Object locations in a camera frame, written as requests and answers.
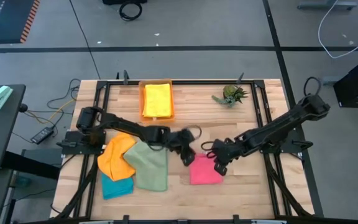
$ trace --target white cable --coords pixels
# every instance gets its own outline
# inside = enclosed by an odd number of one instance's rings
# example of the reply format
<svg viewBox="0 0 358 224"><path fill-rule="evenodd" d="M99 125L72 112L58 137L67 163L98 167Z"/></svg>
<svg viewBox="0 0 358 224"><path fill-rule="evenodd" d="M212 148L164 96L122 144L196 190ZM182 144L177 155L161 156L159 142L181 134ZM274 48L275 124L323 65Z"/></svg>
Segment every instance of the white cable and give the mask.
<svg viewBox="0 0 358 224"><path fill-rule="evenodd" d="M355 50L358 49L358 46L357 46L355 49L349 51L348 53L345 53L345 54L338 55L338 56L335 56L335 57L334 57L334 56L332 56L332 55L329 53L329 51L327 50L327 48L326 48L326 47L324 46L324 44L321 42L321 39L320 39L321 25L323 24L323 21L324 21L325 18L328 16L329 12L331 12L331 10L334 8L334 6L336 5L337 2L338 2L338 0L335 1L335 3L333 4L333 6L329 9L329 11L327 12L327 14L323 17L323 19L322 19L321 22L320 22L320 26L318 27L318 41L320 42L320 44L321 44L321 46L324 48L324 50L327 52L327 54L328 54L331 58L333 58L333 59L337 59L337 58L346 56L346 55L348 55L348 54L350 54L350 53L352 53L353 51L355 51Z"/></svg>

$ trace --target gray floor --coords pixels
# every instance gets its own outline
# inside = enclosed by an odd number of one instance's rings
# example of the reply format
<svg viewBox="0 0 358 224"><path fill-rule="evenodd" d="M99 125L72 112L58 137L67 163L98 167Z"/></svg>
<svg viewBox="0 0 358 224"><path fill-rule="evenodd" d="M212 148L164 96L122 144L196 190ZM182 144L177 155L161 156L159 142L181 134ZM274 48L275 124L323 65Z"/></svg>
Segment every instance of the gray floor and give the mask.
<svg viewBox="0 0 358 224"><path fill-rule="evenodd" d="M299 11L298 0L269 3L282 46L319 45L317 28L325 11ZM73 0L73 4L92 47L273 45L259 0L150 0L135 22L122 21L117 6L105 6L100 0ZM322 40L330 46L350 46L350 41L357 45L358 7L351 12L333 11L323 26ZM68 0L41 1L27 42L0 45L85 46ZM297 100L307 77L343 76L358 64L358 52L336 60L324 52L284 52L284 57ZM237 78L242 72L244 78L281 78L275 52L95 52L94 59L102 78L115 78L124 69L131 78ZM88 53L0 54L0 84L26 84L24 102L32 110L47 110L46 102L63 96L72 78L97 78ZM339 109L331 88L323 88L321 96L331 104L330 114L324 121L306 123L304 130L314 142L310 155L324 214L358 219L358 109ZM59 134L39 146L12 136L9 150L20 153L21 149L54 147L70 121L71 116L65 115L58 124ZM42 128L20 114L14 131L30 138ZM44 219L45 212L39 211L49 209L52 199L47 200L18 202L14 218L22 222Z"/></svg>

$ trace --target teal cloth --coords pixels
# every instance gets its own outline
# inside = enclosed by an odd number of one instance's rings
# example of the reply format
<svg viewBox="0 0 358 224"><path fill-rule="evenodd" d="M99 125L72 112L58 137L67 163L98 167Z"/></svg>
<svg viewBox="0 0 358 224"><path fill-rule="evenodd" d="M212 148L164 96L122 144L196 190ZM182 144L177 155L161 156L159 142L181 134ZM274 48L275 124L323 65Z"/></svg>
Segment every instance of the teal cloth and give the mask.
<svg viewBox="0 0 358 224"><path fill-rule="evenodd" d="M134 181L131 177L113 181L106 174L102 173L101 175L103 199L109 200L111 198L133 193Z"/></svg>
<svg viewBox="0 0 358 224"><path fill-rule="evenodd" d="M124 159L135 168L135 186L152 191L168 189L167 149L153 151L144 142L138 142L125 154Z"/></svg>

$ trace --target yellow towel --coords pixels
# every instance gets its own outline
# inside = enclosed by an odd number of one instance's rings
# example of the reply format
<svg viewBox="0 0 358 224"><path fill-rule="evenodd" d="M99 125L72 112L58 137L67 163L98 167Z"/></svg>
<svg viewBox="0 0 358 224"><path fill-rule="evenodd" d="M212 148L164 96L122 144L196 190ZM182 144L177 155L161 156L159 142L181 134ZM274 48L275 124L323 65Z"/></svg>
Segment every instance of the yellow towel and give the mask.
<svg viewBox="0 0 358 224"><path fill-rule="evenodd" d="M113 181L122 180L135 174L135 169L124 160L124 153L136 143L126 133L119 133L112 138L102 155L98 157L98 167Z"/></svg>
<svg viewBox="0 0 358 224"><path fill-rule="evenodd" d="M143 116L147 118L171 117L171 86L169 84L146 85L144 97Z"/></svg>

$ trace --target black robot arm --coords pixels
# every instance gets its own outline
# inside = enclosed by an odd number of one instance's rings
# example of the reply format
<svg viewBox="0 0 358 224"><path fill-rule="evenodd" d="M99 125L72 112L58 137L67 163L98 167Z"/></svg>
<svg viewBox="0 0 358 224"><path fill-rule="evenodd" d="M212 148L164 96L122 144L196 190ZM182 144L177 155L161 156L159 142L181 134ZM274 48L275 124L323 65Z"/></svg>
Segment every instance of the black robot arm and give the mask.
<svg viewBox="0 0 358 224"><path fill-rule="evenodd" d="M238 159L255 151L271 147L280 147L288 133L305 121L317 121L324 118L329 111L326 104L318 95L309 94L298 102L287 113L281 115L271 123L261 128L250 129L234 140L229 138L221 141L216 139L210 149L209 156L215 157L215 170L225 175L226 166Z"/></svg>
<svg viewBox="0 0 358 224"><path fill-rule="evenodd" d="M100 124L93 126L93 121L98 114L101 114ZM171 132L167 126L142 126L119 118L115 114L105 113L98 107L82 108L76 127L84 134L97 133L103 129L115 129L137 136L141 141L146 142L152 150L158 151L167 147L170 151L180 154L180 159L185 166L190 165L195 158L195 152L189 146L195 138L188 128Z"/></svg>

